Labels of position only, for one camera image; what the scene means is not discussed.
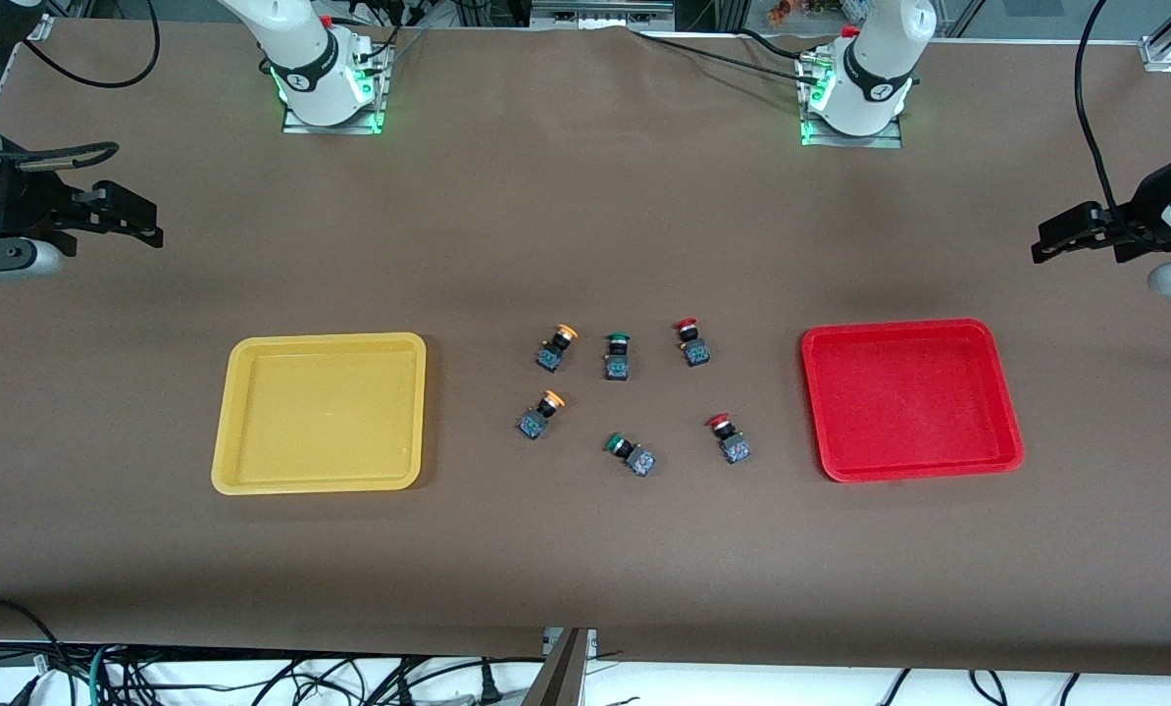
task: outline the red tray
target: red tray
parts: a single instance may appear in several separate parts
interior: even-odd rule
[[[982,322],[814,328],[802,352],[822,466],[836,481],[998,473],[1025,458]]]

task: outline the black cable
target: black cable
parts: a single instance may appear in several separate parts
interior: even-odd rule
[[[406,676],[400,676],[393,684],[398,686],[398,706],[415,706],[416,701],[411,698],[411,687],[408,686]]]
[[[395,666],[393,671],[389,672],[384,679],[381,679],[381,684],[376,685],[375,690],[371,690],[371,694],[363,700],[361,706],[374,706],[375,702],[381,700],[381,697],[384,697],[385,692],[393,688],[393,684],[397,684],[400,676],[405,678],[406,674],[410,674],[419,665],[424,665],[425,662],[429,662],[427,657],[403,657],[402,662],[398,662],[398,666]]]
[[[782,49],[781,46],[771,43],[771,41],[765,39],[765,36],[762,36],[760,33],[752,32],[751,28],[739,27],[737,28],[737,30],[733,30],[733,34],[751,36],[752,40],[759,41],[760,46],[763,46],[765,49],[768,49],[769,52],[773,52],[774,54],[779,55],[779,57],[800,60],[800,54],[797,52],[787,52],[786,49]]]
[[[46,54],[36,44],[30,43],[30,41],[25,41],[23,44],[33,54],[37,55],[37,59],[42,60],[42,62],[44,62],[46,66],[48,66],[53,70],[56,70],[57,73],[60,73],[60,75],[69,77],[75,83],[82,83],[84,85],[91,85],[94,88],[126,88],[135,83],[141,83],[143,77],[150,75],[150,71],[153,70],[155,64],[159,62],[159,49],[163,48],[163,37],[160,37],[159,35],[159,15],[157,15],[153,12],[153,0],[145,0],[145,6],[146,8],[150,9],[150,27],[153,27],[153,53],[150,54],[150,63],[146,63],[145,68],[142,69],[142,73],[138,73],[138,75],[135,75],[126,81],[111,81],[111,82],[94,81],[94,80],[88,80],[88,77],[84,77],[82,75],[74,75],[74,73],[70,73],[64,67],[61,67],[60,63],[55,62],[55,60],[47,57]]]
[[[34,676],[34,678],[28,680],[28,684],[20,688],[20,692],[15,693],[15,698],[12,698],[8,706],[29,706],[33,702],[33,692],[35,691],[35,685],[40,683],[40,674]]]
[[[321,688],[330,688],[330,690],[334,690],[335,692],[347,694],[347,706],[354,706],[354,702],[356,702],[356,701],[363,701],[363,693],[362,692],[358,693],[358,694],[356,694],[356,693],[351,692],[351,690],[348,690],[347,687],[343,687],[343,686],[338,686],[338,685],[336,685],[334,683],[330,683],[330,680],[329,680],[329,676],[331,673],[334,673],[335,671],[341,670],[343,666],[347,666],[348,663],[352,663],[352,662],[354,660],[340,660],[334,666],[330,666],[329,670],[326,670],[324,673],[322,673],[320,676],[315,676],[315,674],[294,674],[295,683],[297,683],[297,679],[306,679],[306,684],[300,685],[299,691],[297,691],[297,695],[295,697],[294,702],[306,701],[307,698],[310,697],[311,693],[317,693]]]
[[[760,67],[760,66],[756,66],[755,63],[740,62],[738,59],[724,57],[720,54],[712,54],[711,52],[705,52],[703,49],[698,49],[696,46],[677,44],[676,41],[667,41],[666,39],[662,39],[662,37],[658,37],[658,36],[651,36],[649,34],[643,34],[643,33],[635,33],[635,34],[638,35],[638,36],[641,36],[641,37],[643,37],[643,40],[655,41],[655,43],[657,43],[657,44],[671,46],[671,48],[673,48],[673,49],[680,49],[683,52],[689,52],[691,54],[698,54],[700,57],[715,59],[717,62],[733,63],[734,67],[742,67],[744,69],[752,69],[754,71],[763,73],[765,75],[774,75],[774,76],[786,77],[786,80],[790,80],[790,81],[793,81],[795,83],[808,83],[808,84],[817,83],[817,80],[814,80],[813,76],[788,75],[787,71],[779,71],[776,69],[771,69],[768,67]]]
[[[406,688],[408,688],[408,691],[410,691],[410,690],[415,688],[416,686],[419,686],[420,684],[424,684],[429,679],[437,679],[437,678],[440,678],[440,676],[443,676],[443,674],[448,674],[451,672],[457,672],[459,670],[470,670],[470,669],[473,669],[473,667],[479,667],[479,666],[484,665],[484,663],[488,663],[488,665],[506,665],[506,663],[515,663],[515,662],[542,663],[545,660],[533,660],[533,658],[528,658],[528,657],[500,657],[500,658],[497,658],[497,660],[464,662],[464,663],[459,663],[459,665],[443,666],[441,670],[437,670],[436,672],[430,672],[427,674],[424,674],[423,678],[412,679],[412,680],[410,680],[410,683],[408,683]],[[377,697],[377,698],[376,698],[375,701],[369,701],[369,702],[382,702],[383,705],[388,705],[388,706],[392,706],[393,705],[393,701],[390,701],[390,700],[381,701],[379,700],[381,694],[378,694],[377,692],[371,693],[371,695],[372,697]]]
[[[222,686],[222,685],[215,685],[215,684],[156,684],[156,683],[150,683],[150,680],[145,680],[145,683],[142,683],[142,686],[145,686],[146,688],[151,688],[153,691],[214,691],[214,692],[228,692],[228,691],[245,691],[246,688],[254,688],[254,687],[262,686],[262,685],[266,685],[266,684],[267,684],[266,680],[258,680],[256,683],[253,683],[253,684],[241,684],[241,685],[237,685],[237,686]]]
[[[506,0],[506,2],[511,21],[515,22],[515,27],[528,27],[528,11],[523,8],[522,0]]]
[[[383,53],[385,49],[389,49],[389,47],[393,46],[395,41],[398,40],[398,30],[400,30],[400,28],[402,26],[393,27],[393,32],[389,33],[389,37],[384,41],[384,43],[378,46],[376,49],[371,49],[371,52],[367,54],[359,55],[358,60],[361,62],[365,62],[365,60],[369,60],[371,57],[377,57],[377,55]]]
[[[297,670],[299,665],[302,665],[303,662],[306,662],[304,658],[295,658],[295,660],[289,660],[288,665],[285,665],[283,669],[276,672],[276,674],[273,676],[272,679],[268,679],[267,684],[263,684],[262,688],[260,688],[259,692],[254,694],[254,701],[251,701],[251,706],[259,706],[262,699],[267,697],[268,692],[272,691],[272,687],[275,687],[278,680],[288,678],[288,676],[292,674],[294,670]]]
[[[62,643],[57,640],[56,636],[53,635],[53,631],[48,629],[44,622],[35,616],[35,612],[28,611],[25,606],[20,606],[20,604],[13,601],[7,601],[6,598],[0,598],[0,608],[8,608],[11,611],[15,611],[33,622],[33,625],[35,625],[35,629],[40,631],[40,635],[43,635],[44,638],[49,640],[49,646],[53,647],[53,653],[57,654],[57,660],[60,660],[61,665],[75,667],[75,663],[70,660],[66,649],[62,647]]]
[[[970,684],[974,685],[974,691],[979,692],[979,697],[994,702],[994,706],[1008,706],[1008,694],[1004,691],[1004,683],[999,680],[999,674],[994,673],[994,670],[987,670],[986,673],[991,674],[994,688],[999,690],[999,698],[991,697],[985,688],[981,688],[979,680],[977,680],[977,670],[970,670]]]
[[[481,660],[481,706],[491,706],[492,702],[504,701],[504,693],[494,684],[494,670],[491,670],[491,662]]]
[[[20,162],[20,164],[26,164],[26,162],[60,160],[64,157],[81,157],[83,155],[93,155],[93,152],[98,152],[98,155],[89,157],[87,160],[71,160],[71,169],[78,170],[81,166],[100,165],[102,162],[109,160],[116,152],[118,152],[118,142],[90,142],[89,144],[77,144],[77,146],[74,148],[25,149],[25,151],[21,152],[13,151],[13,149],[0,149],[0,160]]]
[[[1077,684],[1080,676],[1082,676],[1082,672],[1074,672],[1074,674],[1069,676],[1069,679],[1066,679],[1066,686],[1062,686],[1060,690],[1060,706],[1066,706],[1069,701],[1069,692],[1074,691],[1074,685]]]
[[[899,670],[899,674],[896,677],[896,680],[890,683],[886,697],[883,698],[882,701],[878,701],[878,706],[891,706],[891,704],[896,701],[896,697],[899,694],[899,687],[903,686],[904,680],[908,679],[911,673],[912,670],[909,669]]]
[[[367,693],[367,679],[363,679],[363,670],[358,669],[358,665],[357,665],[356,662],[350,660],[349,663],[351,663],[351,669],[354,670],[354,676],[357,676],[357,678],[358,678],[358,692],[359,692],[359,694],[365,694]]]
[[[708,9],[714,8],[714,6],[715,6],[715,0],[707,0],[707,2],[704,4],[704,8],[699,9],[698,14],[694,15],[693,20],[690,20],[689,26],[685,26],[683,32],[694,32],[694,27],[698,25],[698,22],[703,21],[703,19],[707,16]],[[712,18],[712,22],[715,23],[715,20],[719,19],[720,18]]]
[[[1074,55],[1074,109],[1077,111],[1077,124],[1083,126],[1083,137],[1087,138],[1087,148],[1091,151],[1091,160],[1096,163],[1096,177],[1101,179],[1101,189],[1104,190],[1104,201],[1109,206],[1109,213],[1114,217],[1114,222],[1125,227],[1118,201],[1114,198],[1114,186],[1109,183],[1109,173],[1104,169],[1104,156],[1101,155],[1101,146],[1096,143],[1096,135],[1091,133],[1091,123],[1087,119],[1087,107],[1083,105],[1083,54],[1087,54],[1088,41],[1091,40],[1091,28],[1096,26],[1096,19],[1101,16],[1101,9],[1108,0],[1097,0],[1091,8],[1090,16],[1087,18],[1087,27],[1083,27],[1083,37],[1077,43],[1077,53]]]

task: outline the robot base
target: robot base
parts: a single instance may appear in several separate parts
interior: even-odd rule
[[[892,117],[890,123],[877,135],[855,137],[831,129],[824,122],[824,117],[809,111],[808,107],[802,103],[800,103],[800,142],[802,144],[824,144],[829,148],[903,148],[898,117]]]
[[[359,35],[359,49],[371,52],[371,40]],[[389,80],[393,75],[391,59],[395,56],[393,48],[385,49],[379,57],[374,60],[375,69],[371,75],[371,92],[375,98],[371,103],[363,105],[347,121],[335,125],[308,124],[301,117],[295,116],[286,105],[285,119],[281,121],[281,132],[287,135],[381,135],[384,130],[384,108],[389,103]]]

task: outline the wire bundle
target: wire bundle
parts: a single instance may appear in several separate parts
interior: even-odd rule
[[[363,654],[354,652],[289,652],[273,651],[272,649],[191,649],[191,647],[156,647],[156,646],[111,646],[110,644],[73,644],[62,643],[44,622],[40,621],[34,612],[25,606],[0,598],[0,608],[18,612],[33,622],[40,635],[44,636],[46,643],[2,643],[0,640],[0,662],[14,660],[27,656],[44,657],[46,665],[52,671],[61,672],[70,683],[70,702],[75,706],[77,697],[75,693],[75,681],[87,686],[89,706],[160,706],[162,691],[186,691],[201,690],[214,692],[233,692],[258,688],[251,706],[259,706],[263,702],[273,688],[285,680],[292,680],[294,692],[290,706],[300,706],[308,698],[315,697],[321,691],[333,691],[347,698],[348,706],[393,706],[397,702],[410,702],[410,690],[424,684],[429,679],[440,678],[443,674],[482,667],[485,665],[501,665],[508,662],[528,662],[532,658],[505,657],[482,658],[482,660],[470,660],[457,663],[457,665],[441,666],[437,671],[416,676],[410,679],[412,672],[424,666],[431,657],[424,656],[397,656],[402,658],[398,666],[389,672],[375,687],[367,688],[363,673],[359,671],[357,660],[361,658],[389,657],[389,654]],[[611,654],[600,654],[595,658]],[[155,663],[170,660],[288,660],[272,679],[258,680],[253,684],[237,686],[204,685],[204,684],[160,684],[155,683],[146,676],[146,666]],[[309,660],[338,660],[335,665],[321,673],[307,671]],[[358,690],[338,684],[335,674],[343,673],[343,670],[351,670],[358,678]]]

